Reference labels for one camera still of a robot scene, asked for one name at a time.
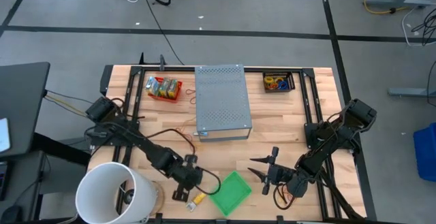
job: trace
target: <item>gray metal box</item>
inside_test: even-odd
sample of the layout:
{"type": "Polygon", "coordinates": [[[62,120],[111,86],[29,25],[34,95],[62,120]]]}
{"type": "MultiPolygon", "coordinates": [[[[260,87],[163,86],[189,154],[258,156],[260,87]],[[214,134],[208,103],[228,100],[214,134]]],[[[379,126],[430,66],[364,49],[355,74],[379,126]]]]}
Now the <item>gray metal box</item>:
{"type": "Polygon", "coordinates": [[[243,65],[196,67],[196,102],[201,142],[249,137],[253,125],[243,65]]]}

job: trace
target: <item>white cylindrical container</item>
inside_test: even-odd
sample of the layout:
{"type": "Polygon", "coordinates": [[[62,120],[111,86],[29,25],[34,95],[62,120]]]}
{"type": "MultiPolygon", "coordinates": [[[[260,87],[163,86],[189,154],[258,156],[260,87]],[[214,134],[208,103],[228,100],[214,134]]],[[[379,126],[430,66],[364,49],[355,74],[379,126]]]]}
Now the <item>white cylindrical container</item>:
{"type": "Polygon", "coordinates": [[[90,224],[137,223],[148,218],[157,198],[150,180],[121,163],[103,163],[88,172],[76,192],[76,209],[83,221],[90,224]],[[121,214],[115,209],[120,185],[134,183],[134,196],[121,214]]]}

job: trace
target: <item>green plastic bin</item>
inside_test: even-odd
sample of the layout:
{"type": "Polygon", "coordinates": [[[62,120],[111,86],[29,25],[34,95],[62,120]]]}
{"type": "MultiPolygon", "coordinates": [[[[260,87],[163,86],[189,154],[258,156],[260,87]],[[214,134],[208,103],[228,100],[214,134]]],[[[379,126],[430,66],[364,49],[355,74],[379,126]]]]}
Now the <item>green plastic bin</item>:
{"type": "Polygon", "coordinates": [[[219,192],[211,195],[210,198],[226,217],[231,214],[244,199],[250,196],[250,194],[250,186],[238,172],[233,171],[224,179],[219,192]]]}

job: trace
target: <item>gray floor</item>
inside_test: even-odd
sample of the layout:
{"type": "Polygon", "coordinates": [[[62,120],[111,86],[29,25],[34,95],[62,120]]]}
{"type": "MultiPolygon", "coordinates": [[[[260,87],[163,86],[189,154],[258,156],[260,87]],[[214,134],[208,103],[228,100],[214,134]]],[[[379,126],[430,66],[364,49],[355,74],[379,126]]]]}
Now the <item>gray floor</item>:
{"type": "MultiPolygon", "coordinates": [[[[4,19],[15,0],[0,0],[4,19]]],[[[153,5],[164,29],[271,31],[329,34],[322,0],[172,0],[153,5]]],[[[401,37],[407,13],[375,16],[362,0],[330,0],[338,35],[401,37]]],[[[415,11],[406,23],[422,22],[432,8],[415,11]]],[[[100,27],[156,29],[144,0],[23,0],[10,25],[30,27],[100,27]]],[[[339,76],[330,40],[281,37],[168,36],[186,64],[332,67],[339,76]]],[[[399,223],[434,223],[436,183],[418,177],[413,132],[434,121],[436,109],[423,99],[392,98],[389,87],[425,87],[435,47],[408,48],[403,43],[339,42],[352,97],[373,106],[379,116],[363,135],[369,182],[377,217],[399,223]]],[[[48,89],[96,99],[103,66],[148,61],[163,54],[177,64],[162,35],[47,33],[5,31],[0,37],[0,65],[49,61],[48,89]]],[[[74,103],[81,109],[86,104],[74,103]]],[[[91,123],[43,102],[37,131],[56,140],[79,138],[91,123]]],[[[79,148],[87,145],[77,144],[79,148]]],[[[50,158],[53,171],[44,182],[41,217],[74,214],[74,191],[84,168],[50,158]]]]}

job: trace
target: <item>wooden tabletop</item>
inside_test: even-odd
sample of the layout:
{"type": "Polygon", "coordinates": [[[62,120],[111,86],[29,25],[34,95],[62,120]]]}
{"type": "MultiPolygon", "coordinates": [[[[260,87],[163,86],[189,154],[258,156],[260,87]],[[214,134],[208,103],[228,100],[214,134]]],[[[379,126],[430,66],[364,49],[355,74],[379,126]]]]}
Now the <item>wooden tabletop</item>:
{"type": "MultiPolygon", "coordinates": [[[[124,99],[129,65],[115,65],[108,85],[108,98],[124,99]]],[[[341,110],[339,96],[334,83],[331,68],[314,68],[315,80],[323,117],[328,118],[331,114],[341,110]]],[[[168,103],[150,98],[145,92],[142,93],[139,116],[145,116],[140,120],[140,131],[144,135],[161,131],[168,128],[181,127],[185,121],[185,133],[192,134],[196,131],[196,105],[189,101],[193,95],[185,94],[186,89],[195,90],[195,76],[192,71],[148,71],[149,76],[171,77],[183,82],[182,93],[178,103],[168,103]]],[[[251,195],[230,215],[227,219],[238,220],[275,220],[277,215],[282,215],[287,221],[291,220],[321,220],[320,202],[318,200],[315,185],[310,185],[303,198],[297,199],[288,210],[278,209],[273,202],[273,189],[271,186],[269,195],[262,195],[263,184],[259,178],[247,168],[252,167],[266,172],[268,166],[263,163],[250,161],[250,158],[266,157],[271,154],[273,146],[278,146],[279,156],[276,163],[294,167],[297,159],[307,152],[303,125],[305,110],[302,102],[300,81],[294,76],[296,89],[289,93],[265,93],[262,84],[262,73],[246,73],[247,89],[251,109],[253,129],[248,140],[235,140],[227,142],[201,143],[193,137],[193,143],[197,149],[198,165],[217,174],[223,180],[228,174],[236,170],[249,184],[252,189],[251,195]]],[[[136,94],[138,78],[134,82],[133,94],[136,94]]],[[[306,80],[309,101],[313,107],[309,79],[306,80]]],[[[129,105],[132,113],[134,99],[129,105]]],[[[316,121],[315,112],[312,112],[313,121],[316,121]]],[[[152,139],[156,144],[167,146],[176,151],[182,157],[191,152],[191,149],[178,134],[168,132],[152,139]]],[[[112,161],[114,147],[105,146],[93,156],[89,169],[112,161]]],[[[354,166],[353,156],[346,150],[337,150],[333,155],[334,174],[337,186],[355,211],[366,216],[362,194],[354,166]]],[[[131,155],[130,167],[137,170],[149,180],[158,182],[166,195],[162,209],[159,211],[165,219],[223,219],[224,216],[214,203],[206,197],[203,202],[193,211],[186,209],[186,203],[171,199],[172,192],[176,190],[177,183],[172,179],[162,176],[151,167],[145,154],[135,148],[131,155]]],[[[201,187],[211,191],[216,186],[216,180],[205,174],[201,187]]],[[[193,189],[189,195],[189,201],[199,191],[193,189]]],[[[326,188],[326,199],[329,214],[333,217],[330,194],[326,188]]]]}

